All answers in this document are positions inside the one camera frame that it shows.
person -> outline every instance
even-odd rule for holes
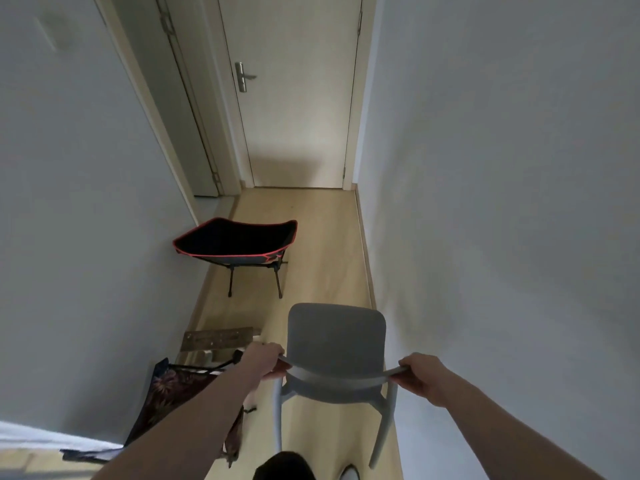
[[[94,480],[202,480],[231,429],[244,398],[260,380],[283,377],[283,348],[252,343],[235,368],[171,412],[108,462]],[[480,389],[448,370],[435,356],[414,353],[400,360],[407,370],[391,377],[398,386],[446,408],[491,480],[602,479],[544,436],[508,414]],[[312,480],[307,462],[281,452],[255,471],[254,480]],[[341,480],[357,480],[344,469]]]

door handle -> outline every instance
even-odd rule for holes
[[[238,90],[241,93],[246,92],[246,81],[255,79],[256,75],[249,75],[244,73],[242,62],[236,62],[236,77],[238,79]]]

black metal leg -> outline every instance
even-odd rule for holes
[[[280,290],[280,279],[278,278],[278,268],[274,267],[273,270],[276,272],[276,283],[278,284],[278,296],[282,299],[282,291]]]
[[[231,278],[229,279],[229,295],[228,297],[231,298],[231,288],[234,285],[234,267],[231,266]]]

gray plastic chair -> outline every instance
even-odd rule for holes
[[[276,452],[282,451],[282,405],[295,395],[332,404],[369,403],[380,414],[380,428],[369,468],[380,457],[396,407],[397,386],[388,381],[404,367],[384,370],[384,316],[357,306],[298,303],[289,311],[286,383],[273,389]],[[388,383],[387,396],[381,393]]]

hand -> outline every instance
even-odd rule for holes
[[[291,367],[278,360],[281,354],[284,354],[284,349],[279,344],[252,342],[242,355],[240,365],[262,380],[281,378]]]
[[[391,376],[391,382],[425,397],[431,404],[441,408],[447,407],[445,391],[457,380],[462,380],[448,370],[435,355],[413,353],[400,360],[399,364],[409,369]]]

